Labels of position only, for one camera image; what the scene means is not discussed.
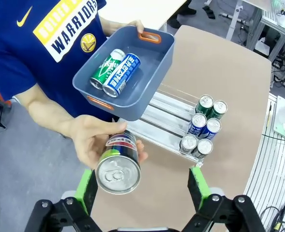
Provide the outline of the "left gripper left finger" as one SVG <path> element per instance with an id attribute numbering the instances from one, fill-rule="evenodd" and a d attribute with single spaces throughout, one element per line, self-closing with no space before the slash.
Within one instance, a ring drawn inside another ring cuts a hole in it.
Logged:
<path id="1" fill-rule="evenodd" d="M 76 232 L 100 232 L 101 229 L 90 217 L 97 190 L 95 171 L 86 170 L 73 197 L 57 203 L 38 200 L 25 231 L 61 232 L 64 227 L 73 227 Z"/>

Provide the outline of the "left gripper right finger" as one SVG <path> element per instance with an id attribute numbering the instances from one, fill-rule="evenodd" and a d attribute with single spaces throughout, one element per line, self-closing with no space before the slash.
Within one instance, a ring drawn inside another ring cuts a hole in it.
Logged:
<path id="1" fill-rule="evenodd" d="M 199 167 L 189 169 L 188 190 L 195 214 L 182 229 L 184 232 L 209 232 L 214 224 L 224 224 L 229 232 L 263 232 L 264 226 L 247 195 L 228 199 L 211 193 Z"/>

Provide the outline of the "person's right hand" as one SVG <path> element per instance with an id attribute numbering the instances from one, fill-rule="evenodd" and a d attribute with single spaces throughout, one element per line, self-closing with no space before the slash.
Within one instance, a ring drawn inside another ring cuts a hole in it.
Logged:
<path id="1" fill-rule="evenodd" d="M 126 129 L 125 122 L 105 122 L 93 116 L 81 115 L 70 120 L 69 135 L 79 160 L 95 169 L 109 136 L 122 133 Z"/>

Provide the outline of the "person's left hand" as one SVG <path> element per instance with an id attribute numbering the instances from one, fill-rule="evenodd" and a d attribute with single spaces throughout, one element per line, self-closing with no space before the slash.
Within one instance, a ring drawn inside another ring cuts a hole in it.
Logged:
<path id="1" fill-rule="evenodd" d="M 139 34 L 142 34 L 144 32 L 144 25 L 142 24 L 141 20 L 134 20 L 127 24 L 128 26 L 135 26 L 137 29 L 137 32 Z"/>

